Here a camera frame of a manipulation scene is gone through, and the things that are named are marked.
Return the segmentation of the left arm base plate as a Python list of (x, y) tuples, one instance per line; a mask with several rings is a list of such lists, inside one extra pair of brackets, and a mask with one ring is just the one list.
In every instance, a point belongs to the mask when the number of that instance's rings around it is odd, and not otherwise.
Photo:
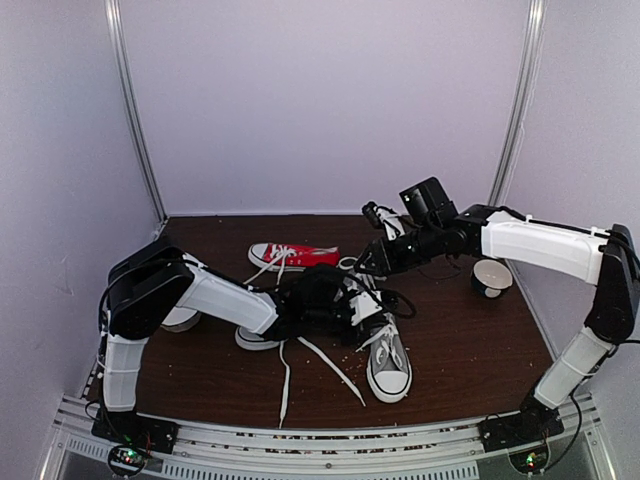
[(175, 422), (144, 416), (112, 415), (108, 419), (95, 420), (91, 428), (93, 436), (135, 446), (141, 450), (171, 454), (177, 439), (179, 426)]

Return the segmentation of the grey sneaker with laces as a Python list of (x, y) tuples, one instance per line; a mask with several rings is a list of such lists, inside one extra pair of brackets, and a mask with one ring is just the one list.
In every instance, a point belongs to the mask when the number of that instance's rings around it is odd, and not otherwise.
[(343, 256), (337, 264), (340, 271), (338, 280), (338, 290), (334, 296), (335, 300), (348, 298), (349, 300), (372, 300), (382, 301), (382, 295), (376, 285), (373, 276), (365, 273), (358, 273), (354, 267), (358, 258), (354, 256)]

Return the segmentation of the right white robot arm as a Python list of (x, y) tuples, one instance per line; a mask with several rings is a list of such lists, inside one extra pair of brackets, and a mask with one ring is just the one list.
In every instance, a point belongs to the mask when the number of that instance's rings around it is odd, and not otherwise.
[(506, 206), (457, 210), (430, 177), (401, 192), (411, 231), (371, 242), (355, 263), (373, 276), (403, 273), (448, 255), (511, 260), (557, 271), (596, 288), (582, 329), (536, 382), (513, 419), (519, 440), (535, 440), (558, 407), (618, 345), (628, 342), (639, 309), (639, 258), (629, 229), (583, 229), (523, 215)]

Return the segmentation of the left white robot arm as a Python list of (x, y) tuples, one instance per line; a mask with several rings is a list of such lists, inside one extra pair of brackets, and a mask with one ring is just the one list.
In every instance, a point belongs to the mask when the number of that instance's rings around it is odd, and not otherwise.
[(364, 320), (359, 302), (369, 290), (359, 277), (326, 262), (300, 272), (282, 286), (256, 287), (160, 241), (114, 266), (98, 306), (106, 429), (123, 444), (143, 436), (137, 381), (146, 344), (162, 327), (188, 329), (207, 315), (234, 325), (240, 348), (263, 351), (314, 332), (350, 333)]

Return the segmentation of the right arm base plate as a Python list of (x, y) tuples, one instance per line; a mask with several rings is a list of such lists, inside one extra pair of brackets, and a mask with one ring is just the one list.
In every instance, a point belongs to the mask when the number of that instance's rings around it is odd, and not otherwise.
[(557, 411), (540, 414), (533, 410), (489, 416), (478, 429), (486, 453), (540, 442), (565, 431)]

